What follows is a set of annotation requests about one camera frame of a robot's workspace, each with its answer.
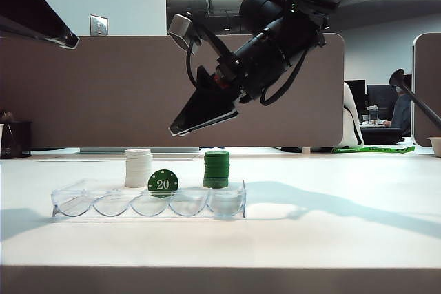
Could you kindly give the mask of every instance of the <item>metal rod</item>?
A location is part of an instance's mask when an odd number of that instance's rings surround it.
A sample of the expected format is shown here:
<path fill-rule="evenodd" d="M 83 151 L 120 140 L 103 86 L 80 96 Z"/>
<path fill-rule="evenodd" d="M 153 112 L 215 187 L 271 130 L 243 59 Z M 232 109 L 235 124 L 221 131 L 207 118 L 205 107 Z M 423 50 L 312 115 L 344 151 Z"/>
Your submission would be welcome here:
<path fill-rule="evenodd" d="M 404 82 L 403 76 L 403 69 L 396 70 L 389 79 L 389 84 L 393 86 L 398 86 L 400 89 L 403 90 L 405 94 L 410 96 L 412 101 L 423 111 L 423 113 L 426 114 L 429 120 L 431 120 L 432 123 L 441 130 L 441 118 L 426 103 L 418 99 L 418 97 L 409 89 L 409 87 Z"/>

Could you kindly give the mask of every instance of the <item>light switch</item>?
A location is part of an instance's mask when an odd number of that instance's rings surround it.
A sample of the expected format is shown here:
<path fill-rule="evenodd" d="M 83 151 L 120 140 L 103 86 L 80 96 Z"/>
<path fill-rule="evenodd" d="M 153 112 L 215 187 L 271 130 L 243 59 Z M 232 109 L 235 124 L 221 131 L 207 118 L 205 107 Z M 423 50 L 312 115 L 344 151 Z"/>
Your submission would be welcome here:
<path fill-rule="evenodd" d="M 109 19 L 90 15 L 90 36 L 107 36 L 109 34 Z"/>

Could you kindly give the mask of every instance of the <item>white table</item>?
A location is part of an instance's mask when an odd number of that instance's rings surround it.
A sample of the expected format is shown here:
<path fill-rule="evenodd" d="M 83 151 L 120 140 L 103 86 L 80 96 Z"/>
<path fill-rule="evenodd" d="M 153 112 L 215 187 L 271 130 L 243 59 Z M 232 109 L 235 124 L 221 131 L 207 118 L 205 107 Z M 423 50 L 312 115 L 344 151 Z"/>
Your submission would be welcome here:
<path fill-rule="evenodd" d="M 232 149 L 246 220 L 51 222 L 53 189 L 124 166 L 123 154 L 1 161 L 2 293 L 440 292 L 433 154 Z M 154 167 L 189 176 L 203 159 L 157 154 Z"/>

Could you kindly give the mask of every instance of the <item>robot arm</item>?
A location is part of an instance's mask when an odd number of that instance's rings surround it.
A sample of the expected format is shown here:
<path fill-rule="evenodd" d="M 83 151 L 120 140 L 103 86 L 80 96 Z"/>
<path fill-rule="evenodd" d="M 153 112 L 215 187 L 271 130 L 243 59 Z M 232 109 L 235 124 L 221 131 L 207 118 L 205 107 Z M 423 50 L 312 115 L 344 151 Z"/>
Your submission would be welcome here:
<path fill-rule="evenodd" d="M 65 48 L 79 41 L 45 0 L 0 0 L 0 31 Z"/>
<path fill-rule="evenodd" d="M 185 135 L 238 115 L 235 104 L 259 99 L 271 105 L 291 86 L 308 51 L 324 46 L 327 15 L 341 0 L 243 0 L 240 17 L 253 37 L 231 52 L 223 42 L 190 15 L 176 15 L 169 28 L 175 42 L 187 52 L 187 71 L 195 92 L 170 125 L 171 133 Z M 204 67 L 192 78 L 189 58 L 206 40 L 219 55 L 213 74 Z M 266 93 L 289 68 L 294 70 L 272 96 Z"/>

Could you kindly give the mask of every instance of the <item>water bottle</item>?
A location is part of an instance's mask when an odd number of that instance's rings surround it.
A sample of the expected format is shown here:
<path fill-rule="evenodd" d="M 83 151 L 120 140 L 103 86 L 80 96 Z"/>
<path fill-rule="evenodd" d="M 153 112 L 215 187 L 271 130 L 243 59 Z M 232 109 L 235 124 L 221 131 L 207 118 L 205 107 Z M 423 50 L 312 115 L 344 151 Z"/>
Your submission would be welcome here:
<path fill-rule="evenodd" d="M 378 106 L 373 105 L 367 108 L 368 117 L 369 117 L 369 125 L 378 125 Z"/>

